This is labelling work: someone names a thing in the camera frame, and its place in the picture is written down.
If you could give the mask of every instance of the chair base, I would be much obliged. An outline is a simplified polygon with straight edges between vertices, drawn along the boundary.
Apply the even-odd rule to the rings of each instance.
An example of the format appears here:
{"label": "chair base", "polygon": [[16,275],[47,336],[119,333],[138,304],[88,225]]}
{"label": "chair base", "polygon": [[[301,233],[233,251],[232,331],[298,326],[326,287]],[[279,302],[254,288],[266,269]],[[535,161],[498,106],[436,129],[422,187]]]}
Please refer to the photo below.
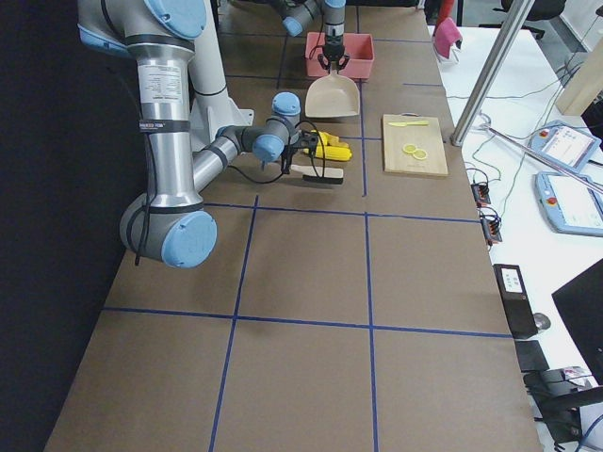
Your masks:
{"label": "chair base", "polygon": [[[479,24],[478,27],[480,28],[500,28],[502,26],[502,23],[500,24]],[[536,40],[541,40],[543,38],[543,36],[545,35],[545,30],[542,30],[540,28],[534,28],[533,26],[529,26],[529,25],[524,25],[521,27],[522,30],[529,30],[533,35],[534,38]]]}

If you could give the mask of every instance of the office chair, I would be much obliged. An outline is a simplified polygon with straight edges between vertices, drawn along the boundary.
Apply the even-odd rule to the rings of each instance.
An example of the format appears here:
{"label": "office chair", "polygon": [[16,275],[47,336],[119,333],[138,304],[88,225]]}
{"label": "office chair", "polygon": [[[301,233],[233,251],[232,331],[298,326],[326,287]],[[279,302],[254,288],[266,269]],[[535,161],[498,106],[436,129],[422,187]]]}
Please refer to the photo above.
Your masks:
{"label": "office chair", "polygon": [[[513,0],[500,0],[502,8],[494,8],[494,11],[509,12]],[[561,15],[565,9],[565,0],[536,0],[528,13],[527,21],[548,21]],[[480,24],[483,28],[500,28],[502,24]],[[522,26],[523,29],[531,31],[537,40],[545,35],[545,30],[533,26]]]}

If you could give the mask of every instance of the white desk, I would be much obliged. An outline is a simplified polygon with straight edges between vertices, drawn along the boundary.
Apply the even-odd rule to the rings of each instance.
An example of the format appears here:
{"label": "white desk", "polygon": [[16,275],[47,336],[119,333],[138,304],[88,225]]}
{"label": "white desk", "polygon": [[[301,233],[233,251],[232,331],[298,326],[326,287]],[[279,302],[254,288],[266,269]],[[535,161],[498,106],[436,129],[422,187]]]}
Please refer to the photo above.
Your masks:
{"label": "white desk", "polygon": [[[439,65],[448,97],[469,96],[498,30],[462,28],[461,32],[463,45],[458,54],[460,62],[442,62]],[[530,32],[521,31],[488,96],[520,96],[542,89],[556,78]],[[542,92],[522,99],[488,99],[484,102],[482,111],[492,118],[495,129],[507,135],[525,137],[544,122],[546,105],[558,87],[559,83],[555,83]],[[466,99],[448,98],[455,123],[461,116],[465,103]],[[547,121],[556,119],[575,126],[584,125],[581,118],[564,117],[553,106]],[[494,169],[471,157],[489,137],[484,132],[472,130],[464,141],[463,156],[466,162],[475,163],[491,179],[495,179],[497,173]],[[490,197],[492,206],[502,214],[503,200],[512,186],[521,152],[499,138],[494,138],[483,146],[478,158],[501,171],[501,180],[490,184]],[[601,153],[596,153],[595,159],[600,160]],[[490,258],[493,264],[519,265],[532,311],[546,314],[550,318],[551,328],[532,338],[540,342],[550,368],[569,365],[586,367],[557,313],[551,294],[603,258],[603,238],[556,234],[551,230],[539,210],[534,194],[533,175],[540,170],[548,168],[526,158],[517,175],[513,193],[507,200],[501,229],[503,242],[492,248]],[[603,183],[601,168],[588,165],[584,172],[591,175],[595,182]],[[539,433],[545,450],[553,450],[544,426],[539,426]]]}

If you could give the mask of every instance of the cutting board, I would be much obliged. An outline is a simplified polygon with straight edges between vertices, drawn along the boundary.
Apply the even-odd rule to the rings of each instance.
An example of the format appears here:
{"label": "cutting board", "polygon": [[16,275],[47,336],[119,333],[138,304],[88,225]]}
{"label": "cutting board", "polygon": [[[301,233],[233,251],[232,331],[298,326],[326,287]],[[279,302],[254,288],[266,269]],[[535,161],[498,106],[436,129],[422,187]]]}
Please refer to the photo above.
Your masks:
{"label": "cutting board", "polygon": [[[429,125],[397,127],[389,122],[428,121]],[[425,160],[417,160],[402,148],[414,144],[427,152]],[[444,143],[437,118],[425,116],[383,115],[383,158],[385,172],[448,176]]]}

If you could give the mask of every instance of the dustpan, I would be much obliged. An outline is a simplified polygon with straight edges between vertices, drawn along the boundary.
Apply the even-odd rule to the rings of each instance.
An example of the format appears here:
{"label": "dustpan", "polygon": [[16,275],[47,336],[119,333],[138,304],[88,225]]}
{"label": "dustpan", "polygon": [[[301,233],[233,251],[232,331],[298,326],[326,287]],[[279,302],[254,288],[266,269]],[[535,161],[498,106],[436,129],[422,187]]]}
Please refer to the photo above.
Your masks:
{"label": "dustpan", "polygon": [[350,78],[331,71],[310,85],[305,98],[305,116],[339,118],[359,114],[360,92]]}

